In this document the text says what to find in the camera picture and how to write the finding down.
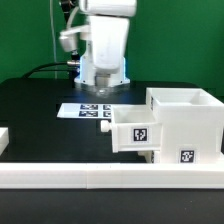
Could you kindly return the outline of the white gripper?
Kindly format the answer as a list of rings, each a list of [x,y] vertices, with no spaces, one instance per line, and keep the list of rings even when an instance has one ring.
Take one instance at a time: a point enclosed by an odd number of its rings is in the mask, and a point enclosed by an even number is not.
[[[97,72],[117,73],[124,57],[129,31],[129,17],[136,13],[137,0],[79,0],[79,9],[88,23],[72,27],[69,20],[59,40],[65,52],[77,49],[76,34],[91,42],[93,67]],[[96,93],[107,96],[109,77],[95,76]]]

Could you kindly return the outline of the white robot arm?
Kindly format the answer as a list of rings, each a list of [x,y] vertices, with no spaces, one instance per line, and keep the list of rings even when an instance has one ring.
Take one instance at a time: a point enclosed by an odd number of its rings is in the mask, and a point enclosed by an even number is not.
[[[59,40],[65,52],[77,52],[78,38],[86,42],[75,87],[107,96],[126,89],[125,49],[130,17],[136,14],[137,0],[78,0]]]

